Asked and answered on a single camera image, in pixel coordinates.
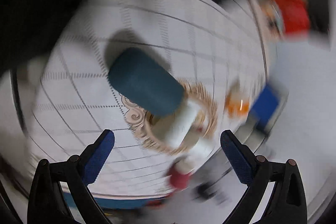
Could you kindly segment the red ribbed paper cup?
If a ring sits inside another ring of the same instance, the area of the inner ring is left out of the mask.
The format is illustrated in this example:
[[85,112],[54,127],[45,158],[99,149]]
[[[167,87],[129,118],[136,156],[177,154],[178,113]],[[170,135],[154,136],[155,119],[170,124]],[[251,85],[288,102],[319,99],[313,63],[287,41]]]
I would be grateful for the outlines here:
[[177,161],[169,169],[169,184],[175,190],[186,189],[193,171],[194,166],[186,159]]

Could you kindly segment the white paper cup upright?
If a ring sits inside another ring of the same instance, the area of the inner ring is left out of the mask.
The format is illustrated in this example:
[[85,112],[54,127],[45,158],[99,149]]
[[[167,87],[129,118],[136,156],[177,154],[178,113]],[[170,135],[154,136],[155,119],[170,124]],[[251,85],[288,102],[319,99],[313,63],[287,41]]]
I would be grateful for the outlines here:
[[212,139],[198,138],[190,148],[187,158],[194,164],[201,164],[215,152],[215,142]]

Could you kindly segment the red plastic bag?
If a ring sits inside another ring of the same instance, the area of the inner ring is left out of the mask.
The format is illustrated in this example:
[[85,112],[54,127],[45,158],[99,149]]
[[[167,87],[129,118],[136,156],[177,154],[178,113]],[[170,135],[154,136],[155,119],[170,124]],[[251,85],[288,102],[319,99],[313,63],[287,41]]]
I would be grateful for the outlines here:
[[310,30],[307,4],[303,0],[272,0],[281,13],[282,33],[285,35],[307,34]]

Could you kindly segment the dark teal cup yellow inside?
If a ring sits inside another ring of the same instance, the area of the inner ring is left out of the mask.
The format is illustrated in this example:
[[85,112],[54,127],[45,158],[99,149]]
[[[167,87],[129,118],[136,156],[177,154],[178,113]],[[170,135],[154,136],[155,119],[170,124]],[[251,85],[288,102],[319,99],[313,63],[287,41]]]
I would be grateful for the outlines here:
[[112,87],[153,115],[172,114],[183,101],[182,85],[139,48],[124,50],[108,73]]

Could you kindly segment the small printed box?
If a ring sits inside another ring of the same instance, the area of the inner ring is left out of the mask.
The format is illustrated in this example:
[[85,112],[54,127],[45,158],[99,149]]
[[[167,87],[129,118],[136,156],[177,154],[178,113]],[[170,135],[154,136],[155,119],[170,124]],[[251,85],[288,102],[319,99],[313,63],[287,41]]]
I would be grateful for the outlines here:
[[272,39],[282,40],[284,34],[284,21],[278,5],[275,2],[267,2],[262,7],[262,11]]

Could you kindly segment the patterned white tablecloth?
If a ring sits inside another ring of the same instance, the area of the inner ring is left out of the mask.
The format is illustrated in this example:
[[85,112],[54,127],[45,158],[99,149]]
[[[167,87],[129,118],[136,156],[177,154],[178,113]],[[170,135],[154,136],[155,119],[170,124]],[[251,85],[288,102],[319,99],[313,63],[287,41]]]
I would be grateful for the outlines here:
[[204,100],[211,119],[201,131],[216,138],[239,121],[224,114],[239,80],[254,100],[265,81],[260,35],[247,0],[230,11],[209,0],[90,0],[72,19],[38,78],[28,121],[33,176],[38,161],[80,153],[108,128],[116,146],[90,187],[109,198],[154,198],[171,192],[167,171],[184,154],[143,132],[147,116],[108,83],[108,64],[124,49],[149,53]]

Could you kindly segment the orange white small cup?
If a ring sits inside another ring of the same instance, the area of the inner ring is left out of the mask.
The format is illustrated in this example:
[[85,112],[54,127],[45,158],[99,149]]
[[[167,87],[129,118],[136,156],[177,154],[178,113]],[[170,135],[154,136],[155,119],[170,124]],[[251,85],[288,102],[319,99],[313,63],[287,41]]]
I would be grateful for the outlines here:
[[224,110],[231,119],[246,117],[249,112],[249,97],[241,92],[232,90],[226,96]]

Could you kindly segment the blue quilted blanket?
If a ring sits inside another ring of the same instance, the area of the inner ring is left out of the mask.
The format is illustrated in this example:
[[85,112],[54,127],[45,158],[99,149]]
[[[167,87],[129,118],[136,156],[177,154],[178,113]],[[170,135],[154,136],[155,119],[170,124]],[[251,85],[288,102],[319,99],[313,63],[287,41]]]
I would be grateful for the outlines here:
[[[90,200],[95,200],[98,206],[102,209],[121,209],[121,210],[131,210],[131,209],[139,209],[146,206],[154,206],[165,203],[173,193],[167,194],[162,197],[154,197],[154,198],[140,198],[140,199],[126,199],[126,200],[118,200],[118,199],[111,199],[111,198],[98,198],[92,197]],[[68,206],[70,207],[78,207],[79,198],[75,198],[72,196],[70,192],[63,192],[63,196],[65,201],[67,202]],[[88,202],[88,198],[84,198],[84,201],[80,201],[82,207],[92,205],[92,202]]]

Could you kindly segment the blue folded mat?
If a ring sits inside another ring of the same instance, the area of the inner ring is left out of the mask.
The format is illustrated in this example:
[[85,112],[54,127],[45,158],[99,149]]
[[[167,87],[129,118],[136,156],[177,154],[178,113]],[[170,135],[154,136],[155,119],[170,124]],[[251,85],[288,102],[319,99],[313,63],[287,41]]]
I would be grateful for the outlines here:
[[266,126],[279,104],[279,96],[270,84],[266,84],[249,111],[256,121],[258,130],[266,132]]

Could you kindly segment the white paper cup lying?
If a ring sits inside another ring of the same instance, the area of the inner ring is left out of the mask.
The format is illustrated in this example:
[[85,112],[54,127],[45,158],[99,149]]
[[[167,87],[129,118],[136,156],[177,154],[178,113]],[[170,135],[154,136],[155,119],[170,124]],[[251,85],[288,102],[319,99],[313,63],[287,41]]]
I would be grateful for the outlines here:
[[184,100],[179,108],[155,125],[162,141],[172,149],[177,149],[194,123],[202,106],[195,100]]

